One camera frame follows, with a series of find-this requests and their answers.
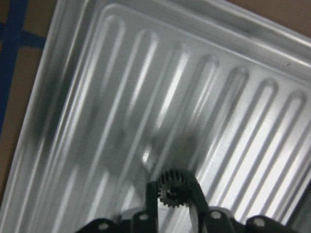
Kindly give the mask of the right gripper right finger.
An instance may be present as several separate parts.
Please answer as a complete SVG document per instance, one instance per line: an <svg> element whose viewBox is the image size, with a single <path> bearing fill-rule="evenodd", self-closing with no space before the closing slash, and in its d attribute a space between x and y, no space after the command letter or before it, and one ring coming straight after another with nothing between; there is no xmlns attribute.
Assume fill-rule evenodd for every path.
<svg viewBox="0 0 311 233"><path fill-rule="evenodd" d="M187 197L193 232L208 233L206 216L209 212L209 206L207 204L205 195L193 174L186 173L185 179L185 196Z"/></svg>

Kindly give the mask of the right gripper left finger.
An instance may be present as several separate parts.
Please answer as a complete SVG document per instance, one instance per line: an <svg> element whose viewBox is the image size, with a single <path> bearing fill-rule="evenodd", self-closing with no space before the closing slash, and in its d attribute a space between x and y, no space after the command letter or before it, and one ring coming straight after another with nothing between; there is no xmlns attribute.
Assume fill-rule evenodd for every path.
<svg viewBox="0 0 311 233"><path fill-rule="evenodd" d="M147 226L150 233L158 232L158 212L157 212L158 187L157 182L149 182L146 186L146 213Z"/></svg>

